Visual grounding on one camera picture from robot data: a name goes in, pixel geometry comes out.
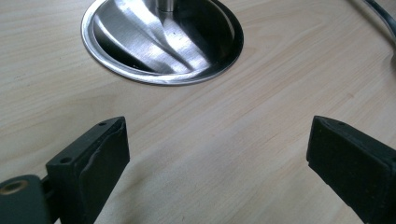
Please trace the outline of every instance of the reflective metal surface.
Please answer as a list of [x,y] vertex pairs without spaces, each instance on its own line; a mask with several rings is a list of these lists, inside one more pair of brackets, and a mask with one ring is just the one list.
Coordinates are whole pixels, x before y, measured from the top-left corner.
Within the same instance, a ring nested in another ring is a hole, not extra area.
[[173,12],[159,10],[156,0],[99,0],[81,30],[86,48],[104,66],[160,85],[216,77],[243,47],[237,18],[216,0],[177,1]]

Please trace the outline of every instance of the wooden table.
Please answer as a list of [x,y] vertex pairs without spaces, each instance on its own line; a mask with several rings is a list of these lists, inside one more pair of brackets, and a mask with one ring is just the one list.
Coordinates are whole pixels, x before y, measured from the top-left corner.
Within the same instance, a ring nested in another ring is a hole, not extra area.
[[242,55],[185,87],[94,60],[80,36],[91,3],[1,2],[0,180],[45,176],[91,126],[125,116],[132,159],[97,223],[361,223],[305,153],[314,115],[396,147],[394,47],[362,1],[223,0]]

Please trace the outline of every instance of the metal rim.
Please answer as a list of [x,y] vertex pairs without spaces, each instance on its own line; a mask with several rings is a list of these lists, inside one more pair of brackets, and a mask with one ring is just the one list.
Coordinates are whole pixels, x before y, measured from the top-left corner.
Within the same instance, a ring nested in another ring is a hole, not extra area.
[[239,57],[243,44],[244,44],[244,36],[242,27],[235,17],[235,15],[220,3],[217,0],[212,0],[211,2],[215,4],[220,13],[223,13],[227,16],[229,21],[233,26],[234,31],[234,41],[233,48],[234,50],[230,55],[227,56],[226,63],[217,63],[213,66],[203,69],[196,70],[186,74],[161,74],[161,73],[153,73],[148,71],[143,71],[139,69],[134,69],[131,66],[127,66],[123,63],[120,63],[113,59],[110,55],[108,55],[98,44],[95,39],[92,30],[92,19],[95,15],[96,10],[107,0],[98,0],[95,1],[86,11],[82,24],[81,24],[81,34],[83,43],[88,50],[88,52],[103,66],[115,72],[118,75],[123,77],[127,77],[129,79],[148,83],[155,85],[165,85],[165,86],[178,86],[178,85],[189,85],[200,83],[203,81],[207,81],[211,78],[217,77],[224,73],[228,68],[230,68],[237,58]]

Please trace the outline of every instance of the black plastic part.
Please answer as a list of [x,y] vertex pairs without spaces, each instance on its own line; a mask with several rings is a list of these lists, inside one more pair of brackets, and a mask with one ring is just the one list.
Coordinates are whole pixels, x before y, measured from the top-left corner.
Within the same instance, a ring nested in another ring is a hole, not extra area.
[[22,175],[0,184],[0,223],[50,223],[41,181],[35,175]]
[[396,151],[335,119],[314,117],[309,166],[364,223],[396,223]]
[[49,209],[49,221],[50,223],[54,223],[56,220],[59,219],[59,216],[61,214],[61,204],[59,202],[59,197],[55,193],[55,190],[53,189],[48,176],[44,177],[41,180],[41,186],[44,190],[44,196],[46,198],[47,207]]
[[125,118],[105,120],[47,163],[63,224],[93,223],[129,162]]

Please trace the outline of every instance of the light wood surface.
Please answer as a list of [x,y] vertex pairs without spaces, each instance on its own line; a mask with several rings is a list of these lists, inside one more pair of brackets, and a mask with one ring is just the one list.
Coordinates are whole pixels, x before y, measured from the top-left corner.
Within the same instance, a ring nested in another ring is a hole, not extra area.
[[314,115],[396,147],[394,47],[362,1],[223,0],[242,55],[185,87],[97,63],[79,30],[91,3],[1,1],[0,181],[45,176],[92,125],[125,116],[132,159],[97,223],[361,223],[305,152]]

